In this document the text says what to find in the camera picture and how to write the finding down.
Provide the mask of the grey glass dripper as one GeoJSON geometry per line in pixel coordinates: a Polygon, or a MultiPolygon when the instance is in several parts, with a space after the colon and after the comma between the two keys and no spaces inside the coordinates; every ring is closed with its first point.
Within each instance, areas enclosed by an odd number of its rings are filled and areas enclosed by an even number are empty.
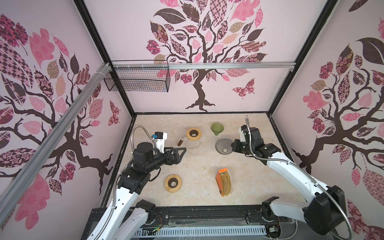
{"type": "Polygon", "coordinates": [[[215,143],[216,151],[221,155],[229,155],[233,152],[232,143],[234,141],[230,138],[220,138],[215,143]]]}

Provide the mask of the wooden dripper ring holder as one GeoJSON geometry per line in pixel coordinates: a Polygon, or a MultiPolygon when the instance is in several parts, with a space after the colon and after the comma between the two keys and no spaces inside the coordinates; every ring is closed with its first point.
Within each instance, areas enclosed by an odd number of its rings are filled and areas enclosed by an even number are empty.
{"type": "Polygon", "coordinates": [[[202,132],[197,128],[191,128],[187,130],[187,138],[190,141],[198,141],[201,138],[201,136],[202,136],[202,132]]]}

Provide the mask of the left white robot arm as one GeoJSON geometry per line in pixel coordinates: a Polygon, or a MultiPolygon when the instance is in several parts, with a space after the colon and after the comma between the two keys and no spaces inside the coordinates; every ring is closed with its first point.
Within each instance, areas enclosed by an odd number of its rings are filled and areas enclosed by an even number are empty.
{"type": "Polygon", "coordinates": [[[101,217],[89,240],[129,240],[148,221],[155,205],[140,201],[126,221],[124,218],[131,206],[150,181],[151,172],[163,165],[179,164],[186,148],[164,148],[161,152],[151,143],[138,144],[133,151],[133,165],[127,167],[116,186],[113,200],[101,217]]]}

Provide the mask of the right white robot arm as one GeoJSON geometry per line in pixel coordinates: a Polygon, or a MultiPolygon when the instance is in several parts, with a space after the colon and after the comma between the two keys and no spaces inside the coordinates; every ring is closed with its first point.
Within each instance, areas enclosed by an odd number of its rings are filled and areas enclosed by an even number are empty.
{"type": "Polygon", "coordinates": [[[304,171],[290,160],[274,144],[265,144],[257,128],[243,125],[239,128],[240,138],[234,140],[235,153],[261,161],[286,179],[304,197],[304,202],[289,202],[271,197],[262,203],[263,219],[272,222],[279,217],[306,223],[320,235],[337,234],[333,231],[346,223],[349,236],[353,229],[346,213],[346,199],[342,189],[329,186],[304,171]]]}

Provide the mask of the green glass dripper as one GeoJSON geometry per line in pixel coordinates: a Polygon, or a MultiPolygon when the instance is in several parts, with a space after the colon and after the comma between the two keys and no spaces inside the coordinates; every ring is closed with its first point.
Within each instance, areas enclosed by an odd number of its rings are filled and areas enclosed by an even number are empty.
{"type": "Polygon", "coordinates": [[[212,123],[210,128],[211,128],[211,131],[214,133],[215,136],[218,136],[225,129],[224,125],[220,122],[212,123]]]}

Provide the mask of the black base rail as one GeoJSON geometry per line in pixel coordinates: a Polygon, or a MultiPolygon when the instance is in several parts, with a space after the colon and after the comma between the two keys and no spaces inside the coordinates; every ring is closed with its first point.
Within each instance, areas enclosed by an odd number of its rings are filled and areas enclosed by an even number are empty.
{"type": "MultiPolygon", "coordinates": [[[[128,219],[135,207],[131,207],[124,221],[128,219]]],[[[264,226],[266,236],[225,236],[260,237],[262,239],[285,239],[294,236],[300,221],[285,217],[268,222],[263,219],[261,205],[237,206],[193,206],[193,207],[154,207],[148,221],[141,228],[174,227],[220,227],[220,226],[264,226]]],[[[216,237],[171,237],[171,238],[141,238],[133,240],[165,240],[165,239],[202,239],[216,237]]]]}

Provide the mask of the back aluminium rail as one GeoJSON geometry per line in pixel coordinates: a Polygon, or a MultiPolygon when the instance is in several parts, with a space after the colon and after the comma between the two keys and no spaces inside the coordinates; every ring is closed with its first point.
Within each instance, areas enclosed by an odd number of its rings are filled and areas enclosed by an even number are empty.
{"type": "Polygon", "coordinates": [[[117,69],[122,68],[158,68],[158,69],[169,69],[169,70],[205,70],[205,69],[294,69],[295,62],[256,62],[256,63],[144,63],[141,62],[113,62],[113,67],[117,69]]]}

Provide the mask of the aluminium rail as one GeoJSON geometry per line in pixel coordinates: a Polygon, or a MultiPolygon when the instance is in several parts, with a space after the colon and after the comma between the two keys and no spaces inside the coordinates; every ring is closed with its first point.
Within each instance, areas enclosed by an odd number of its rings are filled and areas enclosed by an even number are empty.
{"type": "Polygon", "coordinates": [[[1,195],[1,224],[5,222],[11,211],[18,204],[20,198],[35,179],[70,125],[75,121],[82,107],[86,105],[94,90],[110,70],[110,63],[104,63],[98,68],[90,82],[83,88],[81,94],[74,100],[63,117],[53,127],[51,133],[45,138],[31,159],[1,195]]]}
{"type": "Polygon", "coordinates": [[[144,63],[141,62],[113,62],[113,67],[117,69],[122,68],[158,68],[158,69],[169,69],[169,70],[205,70],[205,69],[294,69],[295,62],[256,62],[256,63],[144,63]]]}

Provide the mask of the left aluminium rail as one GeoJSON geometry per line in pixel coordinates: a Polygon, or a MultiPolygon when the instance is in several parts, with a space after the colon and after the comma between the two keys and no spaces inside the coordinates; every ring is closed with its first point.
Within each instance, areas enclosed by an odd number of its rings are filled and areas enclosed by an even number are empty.
{"type": "Polygon", "coordinates": [[[75,121],[82,107],[86,105],[94,90],[110,70],[110,63],[104,63],[98,68],[90,82],[83,88],[81,94],[74,100],[63,117],[53,127],[51,133],[45,138],[31,159],[1,195],[1,224],[5,222],[11,211],[18,204],[20,198],[35,179],[70,125],[75,121]]]}

